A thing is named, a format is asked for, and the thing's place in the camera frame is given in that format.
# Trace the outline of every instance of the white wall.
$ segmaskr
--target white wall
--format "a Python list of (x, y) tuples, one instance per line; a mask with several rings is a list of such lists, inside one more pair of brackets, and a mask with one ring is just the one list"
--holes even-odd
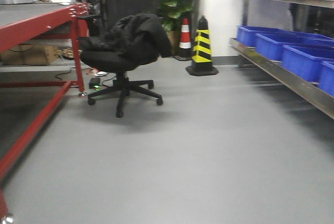
[(201, 0), (201, 15), (209, 22), (212, 56), (236, 55), (229, 38), (236, 37), (236, 26), (241, 24), (242, 0)]

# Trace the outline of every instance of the blue plastic bin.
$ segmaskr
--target blue plastic bin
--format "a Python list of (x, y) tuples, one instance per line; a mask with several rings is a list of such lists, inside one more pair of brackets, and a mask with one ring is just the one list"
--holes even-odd
[(250, 46), (253, 48), (255, 47), (257, 33), (293, 35), (292, 32), (288, 32), (278, 28), (238, 26), (236, 40), (246, 46)]
[(281, 61), (284, 45), (320, 45), (326, 47), (325, 44), (306, 37), (298, 37), (294, 35), (273, 35), (273, 34), (257, 34), (255, 49), (256, 52), (272, 61)]
[(334, 97), (334, 62), (321, 63), (319, 88)]
[(319, 82), (321, 62), (334, 61), (334, 50), (285, 45), (282, 67), (309, 82)]
[(293, 33), (299, 37), (308, 37), (310, 39), (333, 40), (334, 41), (333, 38), (324, 36), (322, 34), (308, 33), (308, 32), (293, 32)]

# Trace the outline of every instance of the red workbench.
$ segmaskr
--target red workbench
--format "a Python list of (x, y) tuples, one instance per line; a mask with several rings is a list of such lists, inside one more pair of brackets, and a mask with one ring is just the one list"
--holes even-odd
[[(76, 66), (75, 80), (0, 83), (0, 87), (60, 87), (53, 99), (15, 141), (10, 150), (0, 157), (0, 182), (54, 112), (69, 88), (78, 86), (79, 95), (84, 96), (85, 88), (77, 41), (77, 37), (87, 36), (86, 23), (77, 19), (84, 14), (87, 14), (84, 4), (0, 5), (0, 52), (31, 39), (71, 39)], [(57, 28), (66, 30), (57, 32)], [(0, 188), (0, 219), (7, 214), (8, 208)]]

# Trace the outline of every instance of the table leg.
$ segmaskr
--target table leg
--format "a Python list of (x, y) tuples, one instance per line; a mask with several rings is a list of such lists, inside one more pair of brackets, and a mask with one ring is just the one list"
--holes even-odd
[(0, 219), (5, 217), (8, 214), (8, 208), (5, 201), (5, 197), (0, 189)]

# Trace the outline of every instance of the table caster wheel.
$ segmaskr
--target table caster wheel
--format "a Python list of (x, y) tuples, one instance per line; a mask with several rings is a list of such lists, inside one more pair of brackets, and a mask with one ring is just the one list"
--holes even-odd
[(87, 96), (87, 93), (86, 92), (80, 92), (79, 94), (78, 94), (78, 97), (79, 98), (84, 98), (84, 97), (86, 97)]
[(95, 99), (88, 99), (88, 104), (89, 105), (94, 105), (95, 104)]
[(157, 99), (157, 105), (162, 105), (163, 104), (163, 100), (162, 99)]
[(12, 215), (7, 215), (1, 218), (1, 224), (12, 224), (12, 223), (14, 223)]
[(124, 116), (123, 110), (117, 110), (116, 111), (116, 117), (117, 118), (122, 118)]

